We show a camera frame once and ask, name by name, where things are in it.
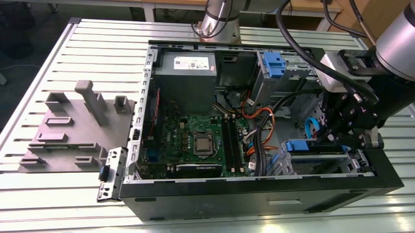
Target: blue plastic clip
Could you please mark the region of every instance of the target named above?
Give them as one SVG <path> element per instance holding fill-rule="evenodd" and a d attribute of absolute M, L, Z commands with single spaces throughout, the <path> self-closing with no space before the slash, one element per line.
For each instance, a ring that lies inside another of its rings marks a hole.
<path fill-rule="evenodd" d="M 264 52 L 264 65 L 270 71 L 271 78 L 280 78 L 286 72 L 286 60 L 279 52 Z"/>

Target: gray plastic block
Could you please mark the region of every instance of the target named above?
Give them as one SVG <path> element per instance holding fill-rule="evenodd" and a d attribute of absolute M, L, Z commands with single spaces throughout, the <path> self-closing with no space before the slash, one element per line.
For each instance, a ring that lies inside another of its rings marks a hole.
<path fill-rule="evenodd" d="M 79 80 L 76 82 L 75 91 L 79 94 L 82 94 L 82 96 L 84 97 L 87 108 L 88 108 L 90 112 L 92 113 L 98 124 L 100 126 L 103 126 L 103 125 L 108 124 L 108 119 L 106 117 L 102 104 L 96 98 L 94 91 L 92 91 L 92 87 L 94 87 L 92 81 Z"/>
<path fill-rule="evenodd" d="M 119 102 L 103 100 L 100 94 L 92 95 L 108 124 L 99 126 L 84 100 L 68 100 L 63 93 L 51 93 L 48 100 L 56 103 L 52 104 L 55 111 L 51 109 L 46 114 L 19 172 L 99 171 L 107 151 L 127 146 L 132 111 L 116 110 Z M 123 109 L 134 109 L 132 100 L 126 97 L 116 100 L 124 103 Z"/>
<path fill-rule="evenodd" d="M 64 133 L 40 133 L 36 139 L 40 142 L 64 142 L 68 136 Z"/>
<path fill-rule="evenodd" d="M 75 160 L 79 167 L 96 167 L 98 165 L 98 161 L 92 156 L 76 156 Z"/>
<path fill-rule="evenodd" d="M 51 117 L 46 120 L 46 125 L 48 126 L 66 126 L 74 125 L 74 120 L 71 117 Z"/>
<path fill-rule="evenodd" d="M 115 111 L 116 113 L 131 113 L 131 106 L 128 104 L 127 96 L 115 97 Z"/>
<path fill-rule="evenodd" d="M 46 104 L 50 108 L 51 112 L 64 112 L 64 108 L 62 106 L 63 103 L 68 103 L 70 100 L 63 92 L 52 92 L 47 97 Z"/>
<path fill-rule="evenodd" d="M 42 158 L 22 158 L 20 165 L 26 168 L 44 168 L 46 161 Z"/>

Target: metal bracket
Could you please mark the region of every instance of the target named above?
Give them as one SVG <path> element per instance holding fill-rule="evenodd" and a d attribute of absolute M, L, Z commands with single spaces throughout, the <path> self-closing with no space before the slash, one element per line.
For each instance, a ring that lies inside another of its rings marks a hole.
<path fill-rule="evenodd" d="M 122 201 L 119 199 L 119 191 L 122 188 L 127 151 L 124 147 L 119 147 L 108 152 L 107 163 L 99 172 L 102 185 L 99 186 L 98 202 Z"/>

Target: black cable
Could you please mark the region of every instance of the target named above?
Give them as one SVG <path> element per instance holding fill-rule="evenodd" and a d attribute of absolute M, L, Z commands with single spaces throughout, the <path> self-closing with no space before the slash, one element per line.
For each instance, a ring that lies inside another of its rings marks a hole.
<path fill-rule="evenodd" d="M 186 18 L 188 12 L 190 12 L 190 10 L 186 11 L 186 14 L 183 15 L 183 17 L 180 19 L 176 19 L 176 23 L 179 23 L 179 21 L 182 21 Z"/>
<path fill-rule="evenodd" d="M 226 29 L 226 26 L 227 26 L 228 21 L 230 21 L 230 17 L 231 17 L 231 13 L 232 13 L 232 7 L 234 7 L 234 0 L 231 0 L 231 8 L 230 8 L 230 13 L 228 13 L 228 16 L 227 16 L 227 19 L 226 19 L 226 23 L 224 23 L 223 27 L 220 28 L 220 30 L 218 31 L 218 33 L 215 33 L 214 35 L 202 35 L 200 33 L 198 33 L 198 31 L 195 29 L 195 24 L 196 23 L 191 24 L 192 30 L 194 30 L 194 32 L 196 33 L 198 36 L 200 36 L 203 39 L 211 39 L 211 38 L 214 38 L 215 36 L 218 36 L 222 33 L 222 31 Z M 220 22 L 220 20 L 218 20 L 218 23 L 215 25 L 215 28 L 214 28 L 212 32 L 216 30 L 219 22 Z"/>
<path fill-rule="evenodd" d="M 295 93 L 291 93 L 288 96 L 283 97 L 276 104 L 272 107 L 272 113 L 275 114 L 278 112 L 278 110 L 280 109 L 280 107 L 296 96 L 303 95 L 303 94 L 319 94 L 320 92 L 323 92 L 323 89 L 311 89 L 311 90 L 303 90 Z M 262 162 L 262 176 L 264 176 L 267 174 L 267 156 L 266 156 L 266 152 L 264 152 L 264 147 L 262 145 L 262 129 L 266 126 L 266 123 L 270 119 L 270 114 L 266 115 L 266 117 L 262 120 L 262 123 L 256 129 L 256 133 L 254 135 L 254 146 L 255 146 L 255 153 L 256 156 L 260 157 L 260 162 Z"/>
<path fill-rule="evenodd" d="M 332 21 L 332 18 L 330 17 L 330 12 L 328 12 L 328 3 L 327 3 L 327 0 L 323 0 L 323 8 L 324 8 L 324 16 L 326 16 L 326 18 L 327 18 L 327 21 L 328 21 L 328 23 L 330 23 L 334 27 L 339 28 L 340 30 L 343 30 L 343 31 L 346 31 L 346 32 L 348 32 L 348 33 L 351 33 L 351 34 L 354 34 L 354 35 L 358 35 L 358 36 L 366 38 L 366 34 L 365 34 L 365 33 L 362 33 L 362 32 L 359 32 L 359 31 L 357 31 L 357 30 L 354 30 L 354 29 L 351 29 L 351 28 L 348 28 L 348 27 L 340 25 L 340 24 L 338 24 L 335 21 Z"/>
<path fill-rule="evenodd" d="M 262 175 L 262 157 L 259 155 L 259 147 L 256 143 L 256 134 L 254 134 L 254 149 L 255 149 L 255 172 L 254 176 L 260 176 Z"/>
<path fill-rule="evenodd" d="M 357 92 L 359 94 L 363 95 L 363 97 L 367 98 L 369 100 L 369 104 L 374 105 L 375 103 L 378 103 L 379 99 L 377 97 L 377 95 L 371 92 L 370 89 L 367 89 L 367 87 L 365 87 L 363 85 L 361 85 L 357 81 L 354 81 L 350 77 L 347 77 L 344 74 L 339 73 L 338 71 L 335 71 L 334 69 L 331 69 L 328 66 L 326 66 L 322 62 L 319 62 L 318 60 L 315 60 L 308 54 L 307 52 L 303 50 L 303 48 L 299 46 L 299 44 L 296 43 L 295 39 L 292 38 L 292 36 L 290 35 L 290 32 L 286 28 L 286 25 L 283 23 L 283 9 L 287 6 L 288 2 L 291 0 L 283 0 L 282 6 L 278 8 L 276 10 L 276 24 L 278 24 L 278 28 L 280 30 L 280 33 L 283 34 L 288 44 L 291 45 L 292 49 L 295 50 L 295 52 L 299 54 L 299 56 L 302 57 L 302 59 L 314 67 L 316 68 L 319 71 L 322 71 L 324 74 L 327 74 L 331 78 L 334 78 L 335 80 L 338 80 L 339 82 L 343 83 L 346 90 L 348 91 L 350 94 L 355 94 Z"/>
<path fill-rule="evenodd" d="M 354 11 L 354 13 L 357 15 L 358 21 L 359 21 L 359 23 L 362 23 L 363 22 L 363 16 L 362 16 L 362 14 L 359 12 L 359 8 L 357 6 L 355 0 L 348 0 L 348 1 L 350 1 L 351 9 L 353 9 L 353 11 Z"/>

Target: aluminum extrusion table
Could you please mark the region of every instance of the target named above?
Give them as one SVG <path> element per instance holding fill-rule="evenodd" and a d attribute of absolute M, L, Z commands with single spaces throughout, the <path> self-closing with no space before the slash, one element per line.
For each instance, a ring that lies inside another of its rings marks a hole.
<path fill-rule="evenodd" d="M 240 30 L 246 44 L 287 45 L 278 30 Z M 365 49 L 344 33 L 292 31 L 303 46 L 327 51 Z M 409 232 L 415 231 L 415 119 L 407 108 L 381 133 L 406 187 L 320 214 L 142 222 L 122 202 L 96 203 L 98 173 L 18 173 L 51 91 L 70 99 L 79 79 L 94 81 L 106 99 L 138 101 L 148 40 L 196 41 L 188 24 L 83 19 L 67 25 L 23 101 L 0 134 L 0 231 L 68 231 L 116 227 L 139 232 Z"/>

